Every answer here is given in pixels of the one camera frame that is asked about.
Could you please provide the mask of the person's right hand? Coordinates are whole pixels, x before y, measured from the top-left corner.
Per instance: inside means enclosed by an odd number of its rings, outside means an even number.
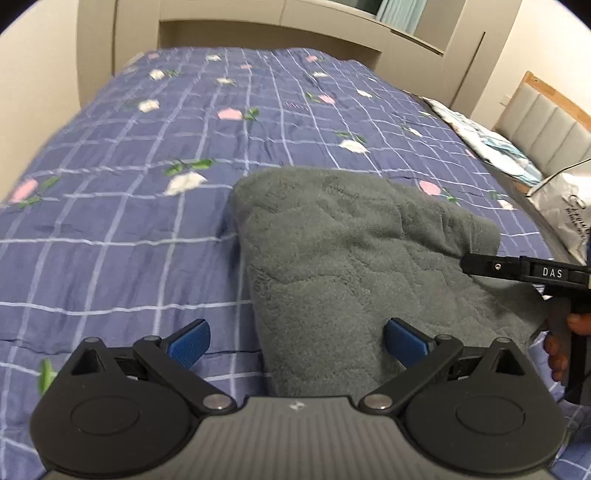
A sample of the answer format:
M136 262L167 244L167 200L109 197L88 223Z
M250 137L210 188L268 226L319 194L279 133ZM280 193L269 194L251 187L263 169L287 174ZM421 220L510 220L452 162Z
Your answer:
M547 324L549 332L544 340L544 351L548 355L551 376L555 382L564 384L570 364L570 336L572 333L590 335L590 314L554 310L550 313Z

